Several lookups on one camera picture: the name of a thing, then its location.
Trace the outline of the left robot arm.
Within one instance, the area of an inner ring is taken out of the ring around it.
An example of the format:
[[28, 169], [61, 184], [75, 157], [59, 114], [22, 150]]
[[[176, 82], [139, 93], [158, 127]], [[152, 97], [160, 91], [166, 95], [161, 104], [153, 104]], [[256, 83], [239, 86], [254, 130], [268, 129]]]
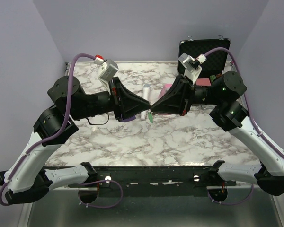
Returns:
[[92, 186], [98, 175], [88, 162], [56, 170], [45, 167], [49, 157], [78, 131], [75, 121], [108, 112], [122, 121], [150, 108], [147, 100], [126, 89], [118, 77], [111, 79], [107, 91], [91, 95], [73, 78], [70, 116], [65, 119], [68, 86], [68, 77], [63, 76], [48, 90], [53, 105], [39, 116], [16, 163], [8, 171], [0, 172], [1, 205], [32, 203], [52, 189], [71, 184]]

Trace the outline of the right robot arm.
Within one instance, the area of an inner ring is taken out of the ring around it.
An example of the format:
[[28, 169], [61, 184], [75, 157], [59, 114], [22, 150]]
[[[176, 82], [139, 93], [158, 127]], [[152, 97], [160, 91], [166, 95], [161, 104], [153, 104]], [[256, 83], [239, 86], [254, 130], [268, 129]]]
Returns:
[[151, 111], [184, 116], [192, 105], [214, 105], [209, 113], [214, 123], [245, 144], [260, 164], [235, 165], [217, 161], [209, 170], [209, 182], [213, 185], [224, 181], [246, 182], [279, 196], [284, 193], [284, 151], [277, 154], [273, 150], [278, 146], [257, 132], [248, 110], [237, 101], [246, 90], [242, 77], [234, 71], [226, 72], [210, 86], [196, 86], [188, 77], [178, 75], [168, 92], [151, 105]]

